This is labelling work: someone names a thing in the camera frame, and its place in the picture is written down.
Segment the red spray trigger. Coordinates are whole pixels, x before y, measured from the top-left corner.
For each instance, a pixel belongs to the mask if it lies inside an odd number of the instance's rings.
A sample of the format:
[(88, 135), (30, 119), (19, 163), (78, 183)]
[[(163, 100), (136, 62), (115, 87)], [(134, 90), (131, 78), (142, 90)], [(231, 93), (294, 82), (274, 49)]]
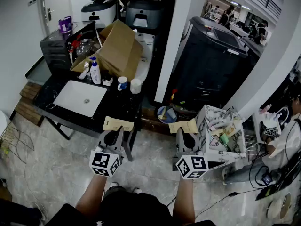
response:
[(80, 33), (77, 38), (71, 43), (71, 49), (76, 49), (79, 47), (80, 44), (80, 38), (82, 36), (82, 33)]

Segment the person's black clothing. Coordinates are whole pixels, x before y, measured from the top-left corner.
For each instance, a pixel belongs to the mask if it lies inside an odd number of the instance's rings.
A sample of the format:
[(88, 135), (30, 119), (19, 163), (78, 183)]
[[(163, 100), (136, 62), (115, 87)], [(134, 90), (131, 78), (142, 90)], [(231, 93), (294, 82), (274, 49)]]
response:
[(113, 192), (106, 196), (100, 209), (88, 219), (69, 204), (53, 216), (46, 226), (183, 226), (171, 216), (168, 207), (146, 193)]

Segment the dark grey drawer unit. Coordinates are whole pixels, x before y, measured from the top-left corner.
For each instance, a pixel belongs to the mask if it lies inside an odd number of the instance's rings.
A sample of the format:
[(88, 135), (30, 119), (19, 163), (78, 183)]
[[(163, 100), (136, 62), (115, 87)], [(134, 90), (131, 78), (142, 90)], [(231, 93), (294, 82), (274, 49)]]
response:
[(92, 39), (95, 34), (94, 22), (74, 22), (72, 30), (61, 33), (56, 30), (40, 42), (44, 59), (52, 74), (71, 69), (77, 59), (76, 49), (71, 49), (71, 43), (82, 33), (80, 41)]

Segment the person's shoe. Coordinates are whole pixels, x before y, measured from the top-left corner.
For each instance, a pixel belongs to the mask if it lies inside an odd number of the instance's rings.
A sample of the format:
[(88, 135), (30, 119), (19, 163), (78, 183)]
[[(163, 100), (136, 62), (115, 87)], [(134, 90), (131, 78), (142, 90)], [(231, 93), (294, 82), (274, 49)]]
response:
[[(109, 186), (109, 189), (104, 193), (103, 198), (115, 192), (128, 192), (128, 190), (120, 186), (117, 182), (112, 182)], [(142, 193), (142, 190), (140, 188), (135, 188), (132, 193), (139, 194)]]

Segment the white rounded appliance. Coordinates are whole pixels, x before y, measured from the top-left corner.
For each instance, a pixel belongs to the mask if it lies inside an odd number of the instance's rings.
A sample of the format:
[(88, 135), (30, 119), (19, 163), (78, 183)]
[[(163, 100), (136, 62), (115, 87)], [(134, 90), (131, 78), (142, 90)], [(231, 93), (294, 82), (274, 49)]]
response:
[(81, 9), (83, 22), (94, 21), (96, 29), (103, 29), (119, 19), (118, 0), (92, 0)]

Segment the white pump bottle blue cap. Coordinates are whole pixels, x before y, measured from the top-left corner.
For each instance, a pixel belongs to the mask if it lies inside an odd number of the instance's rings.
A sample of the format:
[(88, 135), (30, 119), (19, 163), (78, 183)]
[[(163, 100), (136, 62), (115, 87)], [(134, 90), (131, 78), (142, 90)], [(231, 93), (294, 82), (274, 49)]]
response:
[(90, 68), (90, 74), (91, 74), (91, 78), (94, 84), (101, 84), (101, 74), (100, 74), (100, 68), (99, 65), (96, 61), (96, 57), (91, 57), (90, 58), (91, 62), (92, 62), (92, 66)]

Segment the marble pattern box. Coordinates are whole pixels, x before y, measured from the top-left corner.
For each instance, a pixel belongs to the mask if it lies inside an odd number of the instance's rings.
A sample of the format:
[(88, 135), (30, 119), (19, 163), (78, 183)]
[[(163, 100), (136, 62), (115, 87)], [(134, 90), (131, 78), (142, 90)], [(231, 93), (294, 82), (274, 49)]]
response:
[(209, 161), (224, 165), (246, 157), (242, 120), (233, 109), (205, 105), (196, 122), (200, 150)]

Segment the wooden steps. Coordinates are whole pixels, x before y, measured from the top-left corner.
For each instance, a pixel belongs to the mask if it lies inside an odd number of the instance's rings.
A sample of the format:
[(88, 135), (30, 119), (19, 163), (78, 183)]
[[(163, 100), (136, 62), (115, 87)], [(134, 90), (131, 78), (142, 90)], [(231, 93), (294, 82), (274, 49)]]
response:
[(41, 126), (44, 116), (38, 113), (38, 111), (34, 108), (33, 99), (36, 97), (41, 88), (42, 86), (39, 84), (27, 82), (20, 91), (21, 98), (15, 107), (15, 111), (18, 114), (38, 127)]

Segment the silver metal tube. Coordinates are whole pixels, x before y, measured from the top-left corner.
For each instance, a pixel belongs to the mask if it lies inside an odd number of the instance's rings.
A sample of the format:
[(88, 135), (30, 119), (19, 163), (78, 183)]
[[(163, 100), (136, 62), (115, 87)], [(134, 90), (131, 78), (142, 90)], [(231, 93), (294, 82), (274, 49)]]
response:
[(98, 31), (97, 31), (97, 28), (96, 28), (96, 25), (94, 24), (94, 26), (95, 26), (95, 32), (96, 32), (96, 37), (97, 37), (97, 39), (98, 39), (98, 42), (99, 42), (99, 45), (100, 45), (100, 48), (102, 48), (102, 42), (101, 42), (101, 39), (100, 39), (100, 36), (99, 36), (99, 33), (98, 33)]

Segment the blue bowl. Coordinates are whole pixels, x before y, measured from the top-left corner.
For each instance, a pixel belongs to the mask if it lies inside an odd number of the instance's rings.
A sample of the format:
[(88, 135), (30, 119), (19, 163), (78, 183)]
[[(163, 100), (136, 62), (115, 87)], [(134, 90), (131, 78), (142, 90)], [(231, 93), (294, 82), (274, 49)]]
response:
[(174, 123), (177, 120), (177, 115), (172, 107), (162, 106), (157, 111), (158, 119), (163, 124)]

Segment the brown cardboard box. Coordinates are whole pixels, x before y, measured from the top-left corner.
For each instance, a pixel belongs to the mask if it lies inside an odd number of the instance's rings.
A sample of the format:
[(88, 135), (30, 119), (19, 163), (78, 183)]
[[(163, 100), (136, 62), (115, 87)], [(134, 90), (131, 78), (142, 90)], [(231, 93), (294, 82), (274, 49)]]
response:
[(134, 79), (143, 52), (142, 45), (135, 39), (135, 32), (116, 20), (99, 36), (103, 46), (91, 56), (96, 57), (101, 74), (107, 70), (111, 76), (124, 76), (129, 81)]

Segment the blue and white mug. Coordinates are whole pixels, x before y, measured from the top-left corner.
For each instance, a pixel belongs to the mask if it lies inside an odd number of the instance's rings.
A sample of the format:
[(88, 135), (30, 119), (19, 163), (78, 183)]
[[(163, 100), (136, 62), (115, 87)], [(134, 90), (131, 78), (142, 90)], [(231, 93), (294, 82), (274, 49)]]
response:
[(119, 77), (117, 90), (118, 91), (125, 90), (127, 88), (127, 82), (128, 82), (127, 77), (125, 76)]

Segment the person's left forearm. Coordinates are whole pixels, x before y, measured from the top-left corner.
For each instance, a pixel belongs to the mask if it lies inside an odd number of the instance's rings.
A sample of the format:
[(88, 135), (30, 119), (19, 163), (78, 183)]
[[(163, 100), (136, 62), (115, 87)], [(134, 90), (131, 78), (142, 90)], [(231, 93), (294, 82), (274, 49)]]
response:
[(94, 175), (75, 208), (89, 218), (94, 217), (100, 208), (106, 182), (107, 177)]

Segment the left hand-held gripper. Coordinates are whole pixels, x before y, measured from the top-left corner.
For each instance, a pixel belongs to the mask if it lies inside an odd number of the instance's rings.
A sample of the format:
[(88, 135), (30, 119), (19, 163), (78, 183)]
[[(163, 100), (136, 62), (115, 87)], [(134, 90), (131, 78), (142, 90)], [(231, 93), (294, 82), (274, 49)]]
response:
[(106, 130), (99, 137), (99, 145), (91, 151), (89, 166), (94, 174), (111, 178), (122, 164), (121, 147), (124, 128)]

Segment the white sink basin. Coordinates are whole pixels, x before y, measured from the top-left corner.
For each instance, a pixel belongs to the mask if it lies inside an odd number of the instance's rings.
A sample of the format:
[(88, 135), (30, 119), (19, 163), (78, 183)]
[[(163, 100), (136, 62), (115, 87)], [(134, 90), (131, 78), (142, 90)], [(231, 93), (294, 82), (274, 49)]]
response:
[(53, 104), (92, 117), (106, 92), (107, 89), (103, 87), (78, 81), (68, 81)]

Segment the person's right forearm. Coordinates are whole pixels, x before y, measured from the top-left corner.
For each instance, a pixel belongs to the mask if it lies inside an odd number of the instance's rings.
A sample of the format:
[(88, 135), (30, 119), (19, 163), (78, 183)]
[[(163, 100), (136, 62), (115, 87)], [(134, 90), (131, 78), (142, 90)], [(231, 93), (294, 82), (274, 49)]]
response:
[(180, 178), (173, 208), (173, 218), (186, 226), (195, 222), (193, 180)]

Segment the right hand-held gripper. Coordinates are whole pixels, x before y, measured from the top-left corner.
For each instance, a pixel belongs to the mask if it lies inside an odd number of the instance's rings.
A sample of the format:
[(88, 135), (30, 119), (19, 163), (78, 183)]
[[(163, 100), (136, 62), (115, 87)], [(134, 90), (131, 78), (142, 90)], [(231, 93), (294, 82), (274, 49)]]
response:
[(209, 157), (200, 150), (200, 140), (195, 135), (188, 135), (180, 127), (176, 133), (176, 144), (173, 171), (179, 172), (182, 179), (198, 179), (209, 171)]

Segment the grey boxy appliance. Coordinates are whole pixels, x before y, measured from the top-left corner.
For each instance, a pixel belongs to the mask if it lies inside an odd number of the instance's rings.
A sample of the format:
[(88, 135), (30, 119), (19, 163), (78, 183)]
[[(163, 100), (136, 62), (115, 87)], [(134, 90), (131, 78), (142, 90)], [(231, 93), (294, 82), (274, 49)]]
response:
[(164, 6), (155, 0), (130, 0), (126, 6), (125, 24), (133, 28), (158, 29)]

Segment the white rounded bin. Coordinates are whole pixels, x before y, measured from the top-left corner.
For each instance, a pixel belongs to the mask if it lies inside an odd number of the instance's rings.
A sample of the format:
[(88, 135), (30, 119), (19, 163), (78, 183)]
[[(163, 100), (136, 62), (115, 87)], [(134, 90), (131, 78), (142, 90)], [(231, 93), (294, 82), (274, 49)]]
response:
[(6, 129), (7, 125), (9, 124), (9, 122), (10, 122), (10, 120), (0, 110), (0, 136), (2, 135), (3, 131)]

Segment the clear plastic jug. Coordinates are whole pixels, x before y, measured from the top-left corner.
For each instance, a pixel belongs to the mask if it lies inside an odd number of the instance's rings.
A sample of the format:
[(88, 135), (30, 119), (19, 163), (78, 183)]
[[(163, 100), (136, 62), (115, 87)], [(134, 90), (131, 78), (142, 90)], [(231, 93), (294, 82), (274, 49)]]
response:
[(76, 48), (76, 55), (87, 57), (95, 53), (100, 48), (98, 42), (93, 39), (83, 39), (80, 41), (79, 46)]

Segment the chrome faucet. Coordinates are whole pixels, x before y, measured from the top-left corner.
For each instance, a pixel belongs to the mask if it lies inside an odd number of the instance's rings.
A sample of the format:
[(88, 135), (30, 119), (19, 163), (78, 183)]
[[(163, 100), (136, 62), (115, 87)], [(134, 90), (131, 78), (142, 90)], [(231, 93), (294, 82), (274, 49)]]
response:
[(90, 67), (89, 67), (89, 63), (85, 62), (84, 64), (84, 71), (81, 73), (81, 75), (79, 76), (80, 80), (83, 80), (84, 78), (88, 78), (89, 80), (91, 79), (91, 74), (90, 74)]

